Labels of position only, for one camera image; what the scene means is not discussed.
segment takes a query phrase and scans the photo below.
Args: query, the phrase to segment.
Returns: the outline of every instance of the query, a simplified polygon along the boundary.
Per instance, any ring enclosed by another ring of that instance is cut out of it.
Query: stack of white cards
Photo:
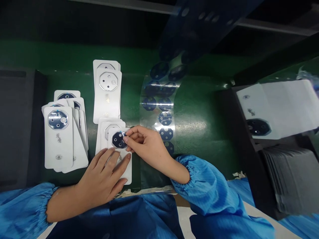
[[[123,141],[126,124],[121,117],[121,65],[117,61],[94,60],[94,114],[93,122],[98,124],[95,154],[104,148],[114,147],[120,152],[117,164],[131,152],[126,151]],[[132,182],[132,161],[126,168],[122,178],[128,179],[126,185]]]
[[[45,168],[68,173],[88,166],[84,100],[79,91],[56,90],[42,106],[45,126]]]
[[[100,118],[121,117],[121,65],[117,61],[94,60],[94,113],[93,122]]]

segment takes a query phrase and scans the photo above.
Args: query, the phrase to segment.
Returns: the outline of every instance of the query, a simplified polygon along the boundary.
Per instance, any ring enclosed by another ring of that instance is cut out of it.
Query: blue smock
[[[263,218],[248,216],[238,193],[228,187],[212,164],[193,155],[176,159],[189,171],[190,181],[172,180],[189,201],[196,238],[274,238]],[[57,190],[51,183],[0,194],[0,238],[37,238],[49,225],[46,209]],[[115,199],[74,218],[58,222],[47,238],[184,238],[171,195],[140,195]]]

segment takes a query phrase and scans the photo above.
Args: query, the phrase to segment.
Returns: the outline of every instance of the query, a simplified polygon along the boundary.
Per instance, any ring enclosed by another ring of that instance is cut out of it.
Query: green surface
[[[86,46],[0,41],[0,64],[36,68],[48,78],[47,101],[55,90],[79,90],[85,101],[89,140],[89,160],[95,153],[97,125],[93,123],[94,59],[111,59],[121,63],[121,119],[127,127],[139,124],[139,101],[144,73],[156,61],[155,51],[109,46]],[[174,100],[176,154],[194,154],[215,165],[227,179],[240,171],[234,147],[227,135],[214,92],[229,87],[230,78],[247,68],[252,61],[243,57],[206,55],[189,68],[189,76]],[[140,158],[133,154],[133,191],[141,187]],[[85,169],[63,174],[43,169],[42,180],[68,185],[78,182]]]

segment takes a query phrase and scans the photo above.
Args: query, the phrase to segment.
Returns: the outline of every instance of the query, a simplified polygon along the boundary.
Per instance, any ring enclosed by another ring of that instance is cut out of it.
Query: transparent plastic film
[[[145,76],[140,98],[140,125],[159,132],[167,151],[175,145],[174,98],[186,74],[178,56],[159,62]]]

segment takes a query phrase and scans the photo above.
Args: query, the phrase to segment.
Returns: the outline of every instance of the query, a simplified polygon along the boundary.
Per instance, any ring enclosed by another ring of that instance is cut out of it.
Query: logo
[[[252,109],[247,109],[249,113],[251,113],[252,116],[255,116],[256,113]]]
[[[57,141],[59,142],[59,143],[61,143],[62,142],[62,140],[61,140],[61,138],[60,138],[60,134],[58,133],[58,134],[56,134],[56,138],[57,138]]]

